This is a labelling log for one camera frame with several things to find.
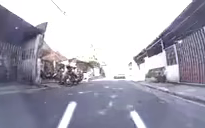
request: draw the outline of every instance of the sky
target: sky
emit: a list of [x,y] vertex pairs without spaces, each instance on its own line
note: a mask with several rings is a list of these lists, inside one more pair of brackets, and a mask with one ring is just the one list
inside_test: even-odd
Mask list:
[[32,25],[48,22],[45,40],[64,56],[92,52],[127,62],[150,44],[192,0],[0,0]]

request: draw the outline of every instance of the dashed white line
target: dashed white line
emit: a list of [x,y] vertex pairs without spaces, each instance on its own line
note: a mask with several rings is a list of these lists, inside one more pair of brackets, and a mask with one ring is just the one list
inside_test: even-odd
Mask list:
[[66,108],[66,111],[58,125],[58,128],[68,128],[68,125],[72,119],[72,115],[74,113],[74,110],[77,106],[77,103],[72,101],[69,103],[68,107]]
[[134,110],[130,112],[131,118],[134,121],[137,128],[146,128],[139,114]]

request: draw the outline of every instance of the house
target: house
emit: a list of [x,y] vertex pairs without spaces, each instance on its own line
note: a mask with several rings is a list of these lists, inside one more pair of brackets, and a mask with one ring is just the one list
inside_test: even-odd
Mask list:
[[205,0],[193,0],[134,60],[142,79],[164,67],[167,81],[205,84]]
[[34,27],[0,5],[0,82],[36,83],[43,26]]

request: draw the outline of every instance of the street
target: street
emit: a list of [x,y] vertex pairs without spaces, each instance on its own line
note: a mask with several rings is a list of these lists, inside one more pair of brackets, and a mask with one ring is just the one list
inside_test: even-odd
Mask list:
[[70,102],[68,128],[205,128],[205,106],[124,80],[0,95],[0,128],[57,128]]

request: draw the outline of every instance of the sidewalk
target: sidewalk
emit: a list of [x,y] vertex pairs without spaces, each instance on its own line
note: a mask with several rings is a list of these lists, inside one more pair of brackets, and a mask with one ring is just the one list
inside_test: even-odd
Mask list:
[[27,85],[27,84],[21,84],[18,82],[7,82],[7,83],[0,83],[0,95],[2,94],[11,94],[11,93],[18,93],[18,92],[24,92],[27,90],[41,90],[46,89],[47,86],[40,85]]
[[182,97],[184,99],[193,100],[205,104],[205,87],[189,86],[184,84],[171,84],[171,83],[150,83],[150,82],[138,82],[141,85],[145,85],[149,88],[153,88],[159,91],[163,91],[175,96]]

